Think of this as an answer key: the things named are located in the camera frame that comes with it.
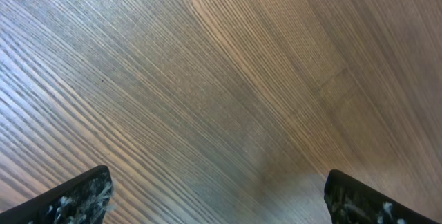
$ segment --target wooden surface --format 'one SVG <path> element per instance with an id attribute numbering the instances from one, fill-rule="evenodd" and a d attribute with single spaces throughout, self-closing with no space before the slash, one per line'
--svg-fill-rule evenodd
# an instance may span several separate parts
<path id="1" fill-rule="evenodd" d="M 98 164 L 106 223 L 442 221 L 442 0 L 0 0 L 0 211 Z"/>

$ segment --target black marbled object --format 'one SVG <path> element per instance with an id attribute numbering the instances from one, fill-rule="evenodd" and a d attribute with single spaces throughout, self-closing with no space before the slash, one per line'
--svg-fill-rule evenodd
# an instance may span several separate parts
<path id="1" fill-rule="evenodd" d="M 330 171 L 324 194 L 333 224 L 436 223 L 339 170 Z"/>
<path id="2" fill-rule="evenodd" d="M 0 223 L 100 224 L 113 194 L 107 166 L 97 166 L 0 214 Z"/>

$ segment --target white speckle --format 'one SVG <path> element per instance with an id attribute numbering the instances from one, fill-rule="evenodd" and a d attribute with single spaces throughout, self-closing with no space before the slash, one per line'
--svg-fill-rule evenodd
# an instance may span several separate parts
<path id="1" fill-rule="evenodd" d="M 388 203 L 388 202 L 384 202 L 383 209 L 384 209 L 385 213 L 387 213 L 391 219 L 393 219 L 392 208 L 393 208 L 393 204 Z"/>
<path id="2" fill-rule="evenodd" d="M 60 198 L 60 204 L 61 204 L 62 207 L 66 206 L 67 204 L 69 204 L 71 202 L 72 202 L 72 199 L 69 198 L 69 197 L 63 196 L 63 197 Z"/>
<path id="3" fill-rule="evenodd" d="M 50 205 L 49 210 L 46 212 L 46 214 L 49 214 L 53 209 L 54 209 L 54 207 L 52 205 Z"/>
<path id="4" fill-rule="evenodd" d="M 55 212 L 55 215 L 57 216 L 55 219 L 58 220 L 60 218 L 60 216 L 61 216 L 60 208 L 57 208 L 57 211 Z"/>

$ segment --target wooden floor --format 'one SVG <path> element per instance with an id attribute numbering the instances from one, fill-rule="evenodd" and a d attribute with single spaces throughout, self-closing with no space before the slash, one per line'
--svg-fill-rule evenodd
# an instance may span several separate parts
<path id="1" fill-rule="evenodd" d="M 105 164 L 105 223 L 442 221 L 442 0 L 0 0 L 0 211 Z"/>

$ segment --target black object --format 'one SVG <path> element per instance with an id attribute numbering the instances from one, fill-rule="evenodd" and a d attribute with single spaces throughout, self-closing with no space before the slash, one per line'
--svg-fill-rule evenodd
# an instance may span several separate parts
<path id="1" fill-rule="evenodd" d="M 99 165 L 0 214 L 7 224 L 100 224 L 113 194 L 109 168 Z"/>
<path id="2" fill-rule="evenodd" d="M 437 223 L 339 170 L 330 171 L 324 194 L 332 223 Z"/>

